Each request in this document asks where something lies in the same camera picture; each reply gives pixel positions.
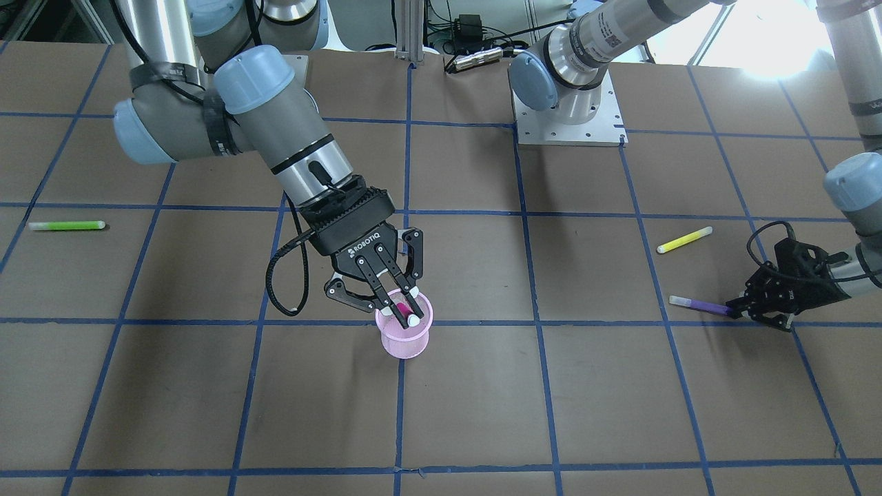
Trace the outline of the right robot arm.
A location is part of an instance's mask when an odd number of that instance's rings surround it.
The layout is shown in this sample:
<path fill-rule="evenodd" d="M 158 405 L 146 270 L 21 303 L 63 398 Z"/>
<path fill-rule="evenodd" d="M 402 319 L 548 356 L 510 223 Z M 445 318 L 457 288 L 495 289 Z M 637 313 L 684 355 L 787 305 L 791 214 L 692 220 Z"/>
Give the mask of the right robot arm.
<path fill-rule="evenodd" d="M 421 230 L 389 222 L 388 192 L 355 173 L 289 57 L 327 38 L 324 1 L 112 1 L 132 57 L 132 97 L 114 106 L 114 132 L 136 163 L 255 151 L 283 186 L 297 236 L 269 260 L 312 246 L 330 258 L 325 295 L 401 329 L 429 326 Z"/>

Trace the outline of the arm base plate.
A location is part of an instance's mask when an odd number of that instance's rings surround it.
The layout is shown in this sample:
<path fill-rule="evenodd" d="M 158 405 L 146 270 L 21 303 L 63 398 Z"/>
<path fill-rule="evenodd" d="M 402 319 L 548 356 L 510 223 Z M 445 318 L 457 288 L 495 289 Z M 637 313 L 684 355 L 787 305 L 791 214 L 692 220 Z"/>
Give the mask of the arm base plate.
<path fill-rule="evenodd" d="M 523 89 L 529 103 L 537 103 L 542 96 L 551 97 L 555 81 L 551 76 L 540 76 L 535 69 L 514 65 L 509 70 L 511 101 L 515 113 L 517 140 L 523 145 L 592 145 L 593 147 L 620 147 L 629 138 L 622 119 L 611 75 L 604 69 L 598 87 L 588 90 L 557 89 L 557 105 L 545 110 L 534 110 L 514 92 Z"/>

